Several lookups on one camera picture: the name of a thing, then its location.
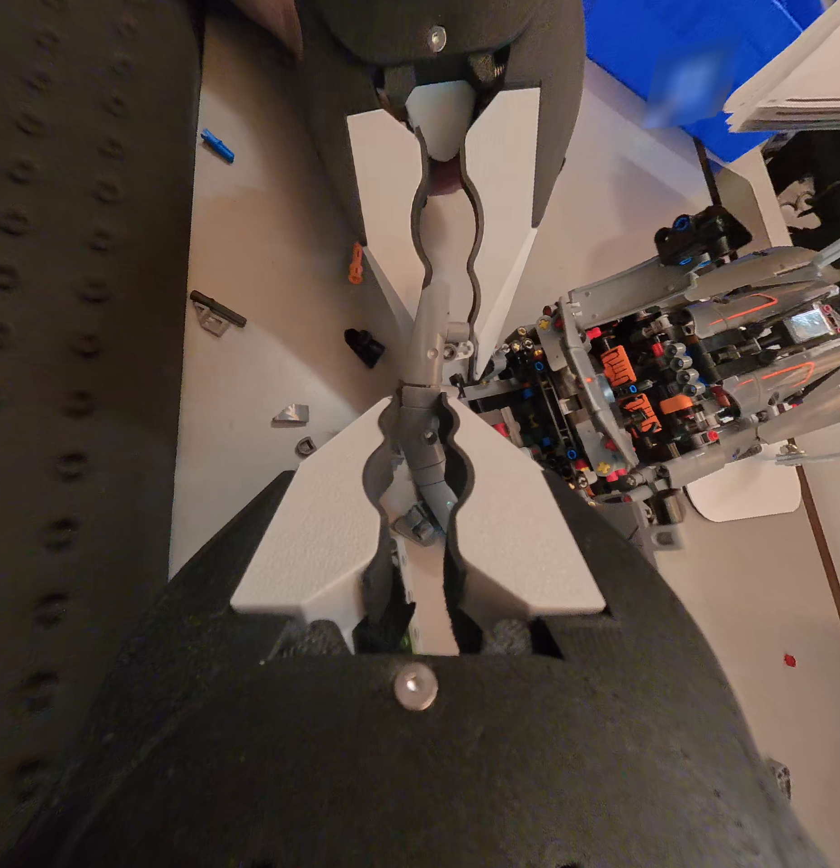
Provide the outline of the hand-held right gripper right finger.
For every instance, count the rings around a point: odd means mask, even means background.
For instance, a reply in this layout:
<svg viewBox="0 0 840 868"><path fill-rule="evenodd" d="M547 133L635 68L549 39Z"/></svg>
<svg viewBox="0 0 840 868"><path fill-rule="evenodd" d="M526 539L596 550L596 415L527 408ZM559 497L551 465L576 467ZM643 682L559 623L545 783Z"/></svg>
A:
<svg viewBox="0 0 840 868"><path fill-rule="evenodd" d="M559 479L460 401L442 403L457 491L444 567L457 648L480 650L503 621L602 613L605 598L554 496Z"/></svg>

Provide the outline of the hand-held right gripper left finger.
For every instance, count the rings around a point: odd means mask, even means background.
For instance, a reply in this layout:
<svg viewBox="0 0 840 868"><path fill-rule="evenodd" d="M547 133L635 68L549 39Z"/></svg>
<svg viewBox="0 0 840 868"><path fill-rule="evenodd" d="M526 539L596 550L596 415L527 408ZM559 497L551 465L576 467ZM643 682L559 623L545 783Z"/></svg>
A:
<svg viewBox="0 0 840 868"><path fill-rule="evenodd" d="M384 398L302 461L230 599L238 613L335 624L350 652L370 613L361 581L381 547L381 494L363 474L385 444Z"/></svg>

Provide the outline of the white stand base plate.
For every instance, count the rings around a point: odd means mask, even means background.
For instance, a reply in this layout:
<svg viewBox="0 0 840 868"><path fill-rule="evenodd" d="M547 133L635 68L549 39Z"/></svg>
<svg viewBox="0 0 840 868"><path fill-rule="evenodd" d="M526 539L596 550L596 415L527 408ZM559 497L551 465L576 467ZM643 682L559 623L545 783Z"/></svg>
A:
<svg viewBox="0 0 840 868"><path fill-rule="evenodd" d="M732 462L685 487L696 512L714 524L795 512L802 502L796 470L775 459L783 442L765 444L750 458Z"/></svg>

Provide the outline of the person's left forearm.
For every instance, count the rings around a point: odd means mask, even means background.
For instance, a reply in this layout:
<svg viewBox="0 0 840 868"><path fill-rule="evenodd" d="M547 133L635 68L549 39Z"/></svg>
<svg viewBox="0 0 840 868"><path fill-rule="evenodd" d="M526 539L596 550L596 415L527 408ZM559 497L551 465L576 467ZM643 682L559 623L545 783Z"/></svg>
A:
<svg viewBox="0 0 840 868"><path fill-rule="evenodd" d="M301 22L295 1L232 1L255 24L267 30L297 61L304 55Z"/></svg>

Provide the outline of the grey lego car model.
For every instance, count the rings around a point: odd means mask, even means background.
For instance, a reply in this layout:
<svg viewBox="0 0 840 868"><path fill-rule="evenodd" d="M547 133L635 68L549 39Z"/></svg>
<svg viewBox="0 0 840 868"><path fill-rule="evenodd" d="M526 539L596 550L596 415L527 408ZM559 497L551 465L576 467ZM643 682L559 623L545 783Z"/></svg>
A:
<svg viewBox="0 0 840 868"><path fill-rule="evenodd" d="M655 545L687 485L840 422L840 237L742 257L712 206L657 255L510 333L459 399L594 505L640 506Z"/></svg>

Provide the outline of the black lego connector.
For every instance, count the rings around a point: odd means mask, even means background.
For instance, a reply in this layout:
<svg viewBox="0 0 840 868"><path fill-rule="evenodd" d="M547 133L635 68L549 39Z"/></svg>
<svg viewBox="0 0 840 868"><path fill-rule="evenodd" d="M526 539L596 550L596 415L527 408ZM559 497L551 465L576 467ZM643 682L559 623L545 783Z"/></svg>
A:
<svg viewBox="0 0 840 868"><path fill-rule="evenodd" d="M247 326L244 316L214 298L196 290L190 291L188 298L200 327L217 339L225 336L231 328L242 330Z"/></svg>

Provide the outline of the metal stand bracket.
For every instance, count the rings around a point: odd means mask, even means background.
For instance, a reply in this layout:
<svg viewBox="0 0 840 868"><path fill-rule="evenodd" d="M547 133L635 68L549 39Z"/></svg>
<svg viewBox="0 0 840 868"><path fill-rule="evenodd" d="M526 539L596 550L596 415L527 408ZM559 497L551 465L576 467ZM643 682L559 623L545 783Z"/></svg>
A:
<svg viewBox="0 0 840 868"><path fill-rule="evenodd" d="M811 454L800 447L793 440L781 444L777 455L774 456L774 464L780 467L800 468L809 464L835 462L840 460L840 451Z"/></svg>

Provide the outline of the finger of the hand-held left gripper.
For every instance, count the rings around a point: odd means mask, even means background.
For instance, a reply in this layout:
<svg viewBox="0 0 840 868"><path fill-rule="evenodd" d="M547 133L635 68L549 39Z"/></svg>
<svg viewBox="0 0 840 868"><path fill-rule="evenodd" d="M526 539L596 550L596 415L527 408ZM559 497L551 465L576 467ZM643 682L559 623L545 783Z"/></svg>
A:
<svg viewBox="0 0 840 868"><path fill-rule="evenodd" d="M540 89L501 90L469 127L462 180L475 215L468 259L474 301L471 378L490 361L537 229L533 224Z"/></svg>
<svg viewBox="0 0 840 868"><path fill-rule="evenodd" d="M461 188L460 149L474 118L465 80L413 88L392 104L347 118L364 242L361 244L404 339L432 271L422 248L427 199Z"/></svg>

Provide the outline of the grey curved lego fender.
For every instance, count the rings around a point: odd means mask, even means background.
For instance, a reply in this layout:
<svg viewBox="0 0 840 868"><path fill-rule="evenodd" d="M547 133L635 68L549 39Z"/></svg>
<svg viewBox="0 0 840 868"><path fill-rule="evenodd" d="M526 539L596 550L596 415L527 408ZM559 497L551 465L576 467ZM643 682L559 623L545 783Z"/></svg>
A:
<svg viewBox="0 0 840 868"><path fill-rule="evenodd" d="M433 280L422 289L410 331L399 388L393 398L389 442L408 467L414 488L447 539L460 551L457 519L475 490L475 467L455 439L461 404L444 383L448 340L469 336L467 323L450 321L450 289Z"/></svg>

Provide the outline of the blue plastic bin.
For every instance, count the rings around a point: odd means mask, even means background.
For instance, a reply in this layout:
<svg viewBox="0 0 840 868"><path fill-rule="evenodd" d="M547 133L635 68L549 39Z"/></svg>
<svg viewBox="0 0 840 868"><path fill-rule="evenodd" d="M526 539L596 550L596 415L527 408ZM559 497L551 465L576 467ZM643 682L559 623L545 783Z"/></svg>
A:
<svg viewBox="0 0 840 868"><path fill-rule="evenodd" d="M680 127L724 161L774 135L733 133L730 94L825 10L820 1L585 1L587 56L646 102L644 127Z"/></svg>

